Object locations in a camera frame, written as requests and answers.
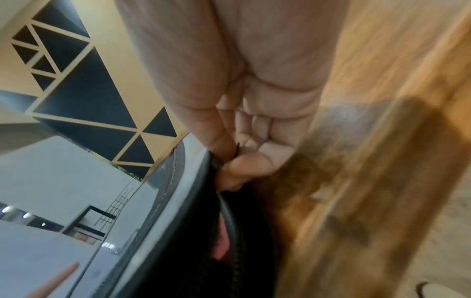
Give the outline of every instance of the ceiling light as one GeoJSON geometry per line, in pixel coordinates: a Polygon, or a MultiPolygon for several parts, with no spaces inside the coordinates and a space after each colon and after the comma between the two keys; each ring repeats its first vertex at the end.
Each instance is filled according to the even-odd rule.
{"type": "Polygon", "coordinates": [[[9,211],[11,211],[11,206],[6,206],[5,208],[1,210],[2,213],[7,213],[9,211]]]}

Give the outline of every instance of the human skin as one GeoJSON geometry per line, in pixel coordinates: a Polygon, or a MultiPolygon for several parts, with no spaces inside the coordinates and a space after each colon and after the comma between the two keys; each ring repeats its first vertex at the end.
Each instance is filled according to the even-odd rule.
{"type": "Polygon", "coordinates": [[[348,1],[117,0],[117,6],[165,103],[223,164],[216,188],[237,190],[276,171],[301,143],[348,1]]]}

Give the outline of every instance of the wooden surface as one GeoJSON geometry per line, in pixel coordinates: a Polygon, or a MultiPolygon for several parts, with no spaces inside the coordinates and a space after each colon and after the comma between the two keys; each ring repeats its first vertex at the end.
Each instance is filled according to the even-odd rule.
{"type": "Polygon", "coordinates": [[[466,4],[353,1],[312,135],[255,183],[284,249],[279,297],[394,294],[468,165],[467,25],[442,40],[459,53],[435,46],[466,4]]]}

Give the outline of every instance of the dark blue triangle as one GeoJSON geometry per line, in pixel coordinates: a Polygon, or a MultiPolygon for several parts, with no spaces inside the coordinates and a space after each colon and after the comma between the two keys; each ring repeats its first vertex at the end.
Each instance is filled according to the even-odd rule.
{"type": "Polygon", "coordinates": [[[26,111],[35,100],[31,95],[0,90],[0,103],[14,111],[26,111]]]}
{"type": "Polygon", "coordinates": [[[113,160],[135,134],[135,132],[98,126],[43,118],[35,119],[64,135],[66,138],[92,150],[108,160],[113,160]]]}
{"type": "Polygon", "coordinates": [[[119,164],[118,166],[122,167],[128,172],[131,172],[132,174],[136,175],[137,177],[141,179],[144,179],[144,177],[146,176],[147,172],[150,169],[149,166],[122,165],[122,164],[119,164]]]}
{"type": "Polygon", "coordinates": [[[33,56],[36,55],[36,53],[38,52],[36,50],[23,48],[23,47],[20,47],[20,46],[17,46],[17,45],[13,45],[13,47],[15,48],[15,50],[18,53],[18,55],[20,56],[21,60],[23,60],[23,62],[25,64],[28,63],[28,61],[30,61],[31,58],[33,58],[33,56]]]}
{"type": "Polygon", "coordinates": [[[22,42],[26,42],[27,44],[34,45],[34,46],[38,45],[38,43],[34,39],[33,35],[29,31],[28,27],[26,27],[26,26],[21,28],[21,30],[18,31],[18,33],[15,36],[13,36],[13,39],[18,40],[18,41],[22,41],[22,42]]]}
{"type": "Polygon", "coordinates": [[[35,112],[136,127],[95,49],[66,76],[35,112]]]}
{"type": "Polygon", "coordinates": [[[46,77],[46,76],[41,76],[38,74],[32,74],[36,82],[38,82],[38,85],[41,87],[41,89],[46,90],[47,87],[54,81],[54,78],[51,77],[46,77]]]}
{"type": "Polygon", "coordinates": [[[67,35],[62,35],[35,25],[33,25],[33,27],[61,72],[64,71],[70,62],[88,45],[85,41],[67,35]]]}
{"type": "Polygon", "coordinates": [[[177,136],[165,108],[160,110],[157,116],[144,129],[144,132],[155,135],[177,136]]]}
{"type": "Polygon", "coordinates": [[[33,19],[72,33],[89,37],[75,7],[69,0],[50,1],[33,19]]]}
{"type": "Polygon", "coordinates": [[[38,62],[36,62],[36,64],[33,65],[33,68],[55,74],[55,71],[52,68],[46,56],[42,56],[41,59],[39,59],[38,62]]]}
{"type": "Polygon", "coordinates": [[[121,156],[119,161],[130,163],[154,163],[154,159],[141,136],[137,137],[134,143],[132,143],[132,145],[121,156]]]}

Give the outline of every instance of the geometric wall pattern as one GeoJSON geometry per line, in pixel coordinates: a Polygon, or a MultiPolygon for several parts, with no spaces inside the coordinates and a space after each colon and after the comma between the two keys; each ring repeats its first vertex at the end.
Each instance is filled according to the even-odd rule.
{"type": "Polygon", "coordinates": [[[10,42],[42,93],[0,90],[0,104],[143,178],[177,137],[176,120],[165,107],[141,117],[129,93],[123,100],[90,30],[71,0],[51,0],[25,20],[10,42]]]}

